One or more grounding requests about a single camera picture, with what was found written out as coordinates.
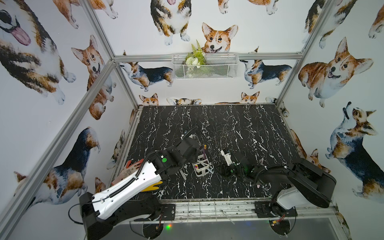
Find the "purple toothbrush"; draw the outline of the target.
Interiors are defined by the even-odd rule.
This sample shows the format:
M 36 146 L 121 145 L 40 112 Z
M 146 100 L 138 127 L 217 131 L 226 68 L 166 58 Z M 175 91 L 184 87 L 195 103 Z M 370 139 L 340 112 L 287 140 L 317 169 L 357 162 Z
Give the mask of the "purple toothbrush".
M 207 149 L 207 145 L 203 145 L 203 156 L 204 156 L 204 159 L 208 159 L 207 158 L 207 155 L 206 155 L 206 149 Z

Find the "white toothbrush holder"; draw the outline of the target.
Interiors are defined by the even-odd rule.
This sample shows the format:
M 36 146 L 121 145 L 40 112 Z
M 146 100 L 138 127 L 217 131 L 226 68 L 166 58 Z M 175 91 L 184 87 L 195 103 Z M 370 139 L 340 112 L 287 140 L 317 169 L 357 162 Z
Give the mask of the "white toothbrush holder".
M 197 177 L 203 177 L 207 174 L 213 174 L 214 173 L 212 168 L 211 168 L 211 163 L 209 162 L 208 159 L 204 159 L 203 155 L 198 156 L 197 162 L 195 162 L 193 164 L 193 167 L 194 167 L 195 174 Z

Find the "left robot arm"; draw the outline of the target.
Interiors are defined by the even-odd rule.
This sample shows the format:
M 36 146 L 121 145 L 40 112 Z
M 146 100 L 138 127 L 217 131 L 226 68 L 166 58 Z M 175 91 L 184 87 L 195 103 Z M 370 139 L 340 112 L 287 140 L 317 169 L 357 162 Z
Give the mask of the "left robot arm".
M 164 182 L 179 172 L 186 163 L 196 162 L 204 148 L 197 140 L 184 136 L 174 146 L 149 153 L 140 168 L 112 187 L 97 194 L 80 197 L 82 224 L 88 240 L 100 240 L 125 220 L 156 220 L 166 205 L 152 196 L 142 200 L 133 197 L 144 189 Z

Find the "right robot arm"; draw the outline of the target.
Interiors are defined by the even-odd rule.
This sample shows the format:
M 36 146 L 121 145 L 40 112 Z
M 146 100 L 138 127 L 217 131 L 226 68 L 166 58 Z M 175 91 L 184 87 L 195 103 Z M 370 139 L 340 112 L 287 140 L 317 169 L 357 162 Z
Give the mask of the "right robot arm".
M 284 209 L 311 203 L 320 208 L 330 206 L 337 180 L 305 159 L 298 159 L 287 165 L 254 165 L 241 152 L 222 149 L 225 159 L 223 174 L 237 176 L 244 182 L 255 185 L 268 183 L 289 184 L 273 201 Z

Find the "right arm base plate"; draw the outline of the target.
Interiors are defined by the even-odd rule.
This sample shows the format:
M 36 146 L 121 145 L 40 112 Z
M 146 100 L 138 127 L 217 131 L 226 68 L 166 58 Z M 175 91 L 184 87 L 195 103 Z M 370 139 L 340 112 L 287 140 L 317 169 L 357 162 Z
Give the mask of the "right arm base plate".
M 294 208 L 289 210 L 284 209 L 276 202 L 262 201 L 255 202 L 255 213 L 258 218 L 275 218 L 275 217 L 296 217 L 297 211 Z

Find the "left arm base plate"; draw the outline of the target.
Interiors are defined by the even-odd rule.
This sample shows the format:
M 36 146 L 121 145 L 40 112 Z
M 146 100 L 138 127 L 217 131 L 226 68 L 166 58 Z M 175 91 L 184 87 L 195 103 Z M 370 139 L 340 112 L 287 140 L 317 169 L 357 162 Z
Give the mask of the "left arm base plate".
M 149 215 L 147 218 L 142 219 L 144 222 L 155 221 L 173 221 L 176 215 L 175 204 L 162 204 L 159 209 Z

